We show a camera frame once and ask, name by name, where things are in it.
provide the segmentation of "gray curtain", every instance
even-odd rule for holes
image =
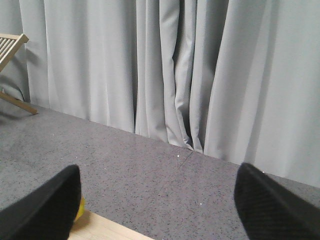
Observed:
[[[30,38],[6,92],[320,187],[318,0],[0,5],[0,32]]]

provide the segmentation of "yellow object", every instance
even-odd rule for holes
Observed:
[[[82,196],[81,197],[81,201],[80,201],[80,205],[79,205],[79,210],[78,210],[78,213],[75,216],[74,221],[77,221],[84,214],[84,212],[85,212],[85,203],[86,203],[86,200]]]

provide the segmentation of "wooden chair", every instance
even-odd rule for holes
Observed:
[[[11,35],[0,33],[0,72],[5,68],[8,62],[14,57],[16,52],[23,43],[28,42],[29,38],[24,35]],[[32,114],[37,114],[37,110],[30,107],[23,101],[15,99],[14,97],[0,91],[0,98],[7,102],[18,106]]]

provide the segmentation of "wooden board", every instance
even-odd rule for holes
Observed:
[[[24,35],[10,35],[1,34],[0,37],[4,39],[14,40],[12,43],[8,43],[9,48],[4,48],[0,51],[0,72],[5,68],[8,62],[14,57],[23,43],[27,43],[29,38]]]
[[[114,221],[86,210],[73,225],[68,240],[152,240]]]
[[[30,107],[25,102],[20,101],[18,99],[15,99],[14,97],[12,97],[6,93],[3,93],[1,91],[0,91],[0,99],[6,100],[7,102],[18,106],[19,108],[22,108],[22,109],[28,111],[29,113],[32,113],[33,115],[38,113],[38,111],[36,109],[34,109],[33,107]]]

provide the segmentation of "floor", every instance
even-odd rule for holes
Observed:
[[[247,240],[238,165],[70,115],[0,99],[0,210],[70,164],[86,208],[156,240]],[[272,176],[320,207],[320,190]]]

